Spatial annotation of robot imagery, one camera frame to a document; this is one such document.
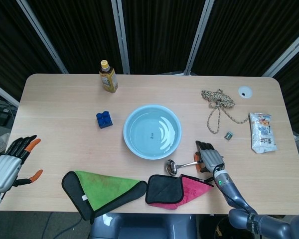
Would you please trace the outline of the steel ladle black handle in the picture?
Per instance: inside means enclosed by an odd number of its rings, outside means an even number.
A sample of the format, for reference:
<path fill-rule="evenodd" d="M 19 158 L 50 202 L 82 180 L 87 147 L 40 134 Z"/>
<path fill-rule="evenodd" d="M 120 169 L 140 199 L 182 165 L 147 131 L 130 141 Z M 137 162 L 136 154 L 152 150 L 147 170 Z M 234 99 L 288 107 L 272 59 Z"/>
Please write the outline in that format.
<path fill-rule="evenodd" d="M 187 164 L 178 165 L 173 160 L 169 159 L 169 160 L 167 160 L 167 162 L 165 164 L 165 168 L 166 168 L 167 173 L 170 176 L 176 176 L 179 168 L 191 166 L 191 165 L 198 165 L 202 162 L 203 162 L 202 160 L 199 160 L 199 161 L 194 161 L 194 162 L 187 163 Z"/>

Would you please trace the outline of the blue toy building block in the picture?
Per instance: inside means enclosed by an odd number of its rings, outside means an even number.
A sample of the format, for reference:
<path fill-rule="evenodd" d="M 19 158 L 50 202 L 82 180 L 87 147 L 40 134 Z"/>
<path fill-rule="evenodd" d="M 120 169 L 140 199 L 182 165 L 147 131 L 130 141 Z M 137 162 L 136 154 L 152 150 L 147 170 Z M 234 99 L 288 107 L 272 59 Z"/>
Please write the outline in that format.
<path fill-rule="evenodd" d="M 96 114 L 96 119 L 97 119 L 97 123 L 99 128 L 106 128 L 109 126 L 112 126 L 112 120 L 110 117 L 110 114 L 108 111 L 104 111 L 102 113 L 97 113 Z"/>

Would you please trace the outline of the black waste bin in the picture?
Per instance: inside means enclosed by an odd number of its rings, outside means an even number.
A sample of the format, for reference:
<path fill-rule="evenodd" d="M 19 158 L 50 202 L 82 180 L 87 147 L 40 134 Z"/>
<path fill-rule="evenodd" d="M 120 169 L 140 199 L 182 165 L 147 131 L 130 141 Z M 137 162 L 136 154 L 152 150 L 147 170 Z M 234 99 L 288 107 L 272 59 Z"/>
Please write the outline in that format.
<path fill-rule="evenodd" d="M 239 239 L 237 230 L 230 224 L 229 218 L 222 218 L 216 226 L 215 239 Z"/>

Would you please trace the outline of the pink and grey cloth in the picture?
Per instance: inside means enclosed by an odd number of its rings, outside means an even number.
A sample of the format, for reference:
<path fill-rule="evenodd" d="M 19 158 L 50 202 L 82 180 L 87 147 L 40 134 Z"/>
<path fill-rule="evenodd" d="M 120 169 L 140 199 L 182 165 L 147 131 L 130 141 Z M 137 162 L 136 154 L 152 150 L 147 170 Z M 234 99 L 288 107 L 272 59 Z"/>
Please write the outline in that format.
<path fill-rule="evenodd" d="M 145 201 L 153 207 L 176 210 L 213 187 L 203 179 L 184 174 L 179 177 L 152 175 L 148 180 Z"/>

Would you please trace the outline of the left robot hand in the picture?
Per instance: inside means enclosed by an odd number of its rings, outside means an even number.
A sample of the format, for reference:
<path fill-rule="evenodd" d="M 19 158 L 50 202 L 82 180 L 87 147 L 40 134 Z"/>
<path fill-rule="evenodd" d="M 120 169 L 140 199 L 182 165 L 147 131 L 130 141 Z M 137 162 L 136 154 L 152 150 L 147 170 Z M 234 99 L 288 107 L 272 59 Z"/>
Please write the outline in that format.
<path fill-rule="evenodd" d="M 0 156 L 0 193 L 7 192 L 12 186 L 18 187 L 36 181 L 43 170 L 33 176 L 18 179 L 18 174 L 30 153 L 41 142 L 36 135 L 18 138 L 9 146 L 5 154 Z"/>

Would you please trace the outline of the white printed snack bag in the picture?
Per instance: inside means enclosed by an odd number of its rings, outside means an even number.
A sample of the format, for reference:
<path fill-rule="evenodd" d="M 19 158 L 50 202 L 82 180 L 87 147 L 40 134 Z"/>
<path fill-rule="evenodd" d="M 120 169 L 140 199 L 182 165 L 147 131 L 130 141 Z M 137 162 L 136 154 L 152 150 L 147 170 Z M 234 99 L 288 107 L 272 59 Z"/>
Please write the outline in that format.
<path fill-rule="evenodd" d="M 249 113 L 251 126 L 251 148 L 255 153 L 277 151 L 274 132 L 271 127 L 272 116 L 264 113 Z"/>

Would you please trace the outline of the light blue plastic basin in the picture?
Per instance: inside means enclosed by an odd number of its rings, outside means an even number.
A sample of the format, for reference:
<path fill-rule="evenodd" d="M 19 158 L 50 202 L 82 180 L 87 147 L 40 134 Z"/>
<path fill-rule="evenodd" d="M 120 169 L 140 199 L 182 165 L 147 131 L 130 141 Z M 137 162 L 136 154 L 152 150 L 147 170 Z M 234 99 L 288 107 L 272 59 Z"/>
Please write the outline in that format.
<path fill-rule="evenodd" d="M 182 127 L 169 108 L 152 104 L 135 109 L 123 127 L 126 146 L 136 156 L 160 160 L 170 156 L 179 146 Z"/>

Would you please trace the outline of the grey partition frame post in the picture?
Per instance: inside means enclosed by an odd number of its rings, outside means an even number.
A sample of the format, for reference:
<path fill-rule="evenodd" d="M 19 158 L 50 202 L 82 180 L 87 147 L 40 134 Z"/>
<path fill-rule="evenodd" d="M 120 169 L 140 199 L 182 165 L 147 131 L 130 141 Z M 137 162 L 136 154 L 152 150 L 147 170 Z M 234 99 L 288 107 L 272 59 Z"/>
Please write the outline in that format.
<path fill-rule="evenodd" d="M 267 69 L 262 77 L 274 77 L 285 65 L 299 53 L 299 37 Z"/>
<path fill-rule="evenodd" d="M 201 13 L 201 17 L 197 26 L 197 31 L 193 40 L 193 44 L 191 47 L 191 51 L 187 60 L 187 64 L 185 70 L 183 72 L 184 75 L 190 75 L 193 63 L 195 61 L 202 37 L 204 35 L 210 14 L 213 9 L 215 0 L 205 0 L 204 7 Z"/>
<path fill-rule="evenodd" d="M 46 34 L 45 30 L 43 29 L 42 25 L 40 24 L 38 18 L 36 17 L 35 13 L 33 12 L 32 8 L 30 7 L 27 0 L 16 0 L 17 4 L 23 11 L 25 17 L 28 19 L 29 23 L 37 33 L 38 37 L 42 41 L 43 45 L 49 52 L 50 56 L 54 60 L 55 64 L 58 66 L 59 70 L 63 74 L 68 74 L 68 70 L 65 67 L 63 61 L 61 60 L 57 50 L 53 46 L 52 42 L 50 41 L 48 35 Z"/>
<path fill-rule="evenodd" d="M 128 46 L 127 46 L 127 39 L 126 39 L 122 0 L 111 0 L 111 4 L 112 4 L 123 73 L 130 74 L 130 64 L 129 64 L 129 55 L 128 55 Z"/>
<path fill-rule="evenodd" d="M 13 96 L 11 96 L 9 93 L 7 93 L 5 90 L 3 90 L 0 87 L 0 95 L 5 98 L 9 103 L 14 105 L 15 107 L 19 107 L 19 101 L 17 101 Z"/>

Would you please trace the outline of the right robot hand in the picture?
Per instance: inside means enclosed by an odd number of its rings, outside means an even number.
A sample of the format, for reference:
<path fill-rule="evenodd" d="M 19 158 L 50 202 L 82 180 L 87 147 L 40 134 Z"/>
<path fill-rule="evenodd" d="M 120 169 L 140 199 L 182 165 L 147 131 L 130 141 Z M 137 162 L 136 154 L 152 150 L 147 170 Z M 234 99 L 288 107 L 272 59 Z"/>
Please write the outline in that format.
<path fill-rule="evenodd" d="M 223 156 L 214 149 L 212 144 L 201 141 L 195 142 L 197 151 L 194 154 L 194 161 L 197 162 L 196 170 L 200 173 L 224 170 L 225 163 Z"/>

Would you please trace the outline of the yellow-capped tea bottle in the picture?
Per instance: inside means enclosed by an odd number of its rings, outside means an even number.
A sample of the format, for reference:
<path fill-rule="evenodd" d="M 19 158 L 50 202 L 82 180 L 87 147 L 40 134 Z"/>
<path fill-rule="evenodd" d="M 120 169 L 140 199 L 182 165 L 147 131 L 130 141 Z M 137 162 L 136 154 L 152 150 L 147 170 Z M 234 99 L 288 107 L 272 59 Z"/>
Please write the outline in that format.
<path fill-rule="evenodd" d="M 101 69 L 99 71 L 99 74 L 104 89 L 107 92 L 115 93 L 118 88 L 116 73 L 114 68 L 109 65 L 107 60 L 101 61 Z"/>

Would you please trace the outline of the grey robot torso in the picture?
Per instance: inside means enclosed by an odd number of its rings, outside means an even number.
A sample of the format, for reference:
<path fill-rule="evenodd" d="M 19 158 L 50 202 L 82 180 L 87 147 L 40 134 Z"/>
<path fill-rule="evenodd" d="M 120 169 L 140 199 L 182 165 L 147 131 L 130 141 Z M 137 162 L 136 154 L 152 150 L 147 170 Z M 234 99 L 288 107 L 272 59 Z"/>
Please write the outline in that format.
<path fill-rule="evenodd" d="M 196 216 L 106 213 L 94 219 L 89 239 L 197 239 Z"/>

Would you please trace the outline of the green and grey cloth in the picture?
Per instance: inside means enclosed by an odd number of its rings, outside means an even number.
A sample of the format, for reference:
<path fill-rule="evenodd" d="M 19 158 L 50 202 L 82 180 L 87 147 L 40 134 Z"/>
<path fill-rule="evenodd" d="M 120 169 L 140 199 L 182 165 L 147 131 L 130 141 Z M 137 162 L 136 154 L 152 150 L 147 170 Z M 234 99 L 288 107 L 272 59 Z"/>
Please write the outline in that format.
<path fill-rule="evenodd" d="M 69 171 L 61 186 L 79 214 L 90 224 L 96 217 L 142 197 L 145 181 L 100 175 L 85 171 Z"/>

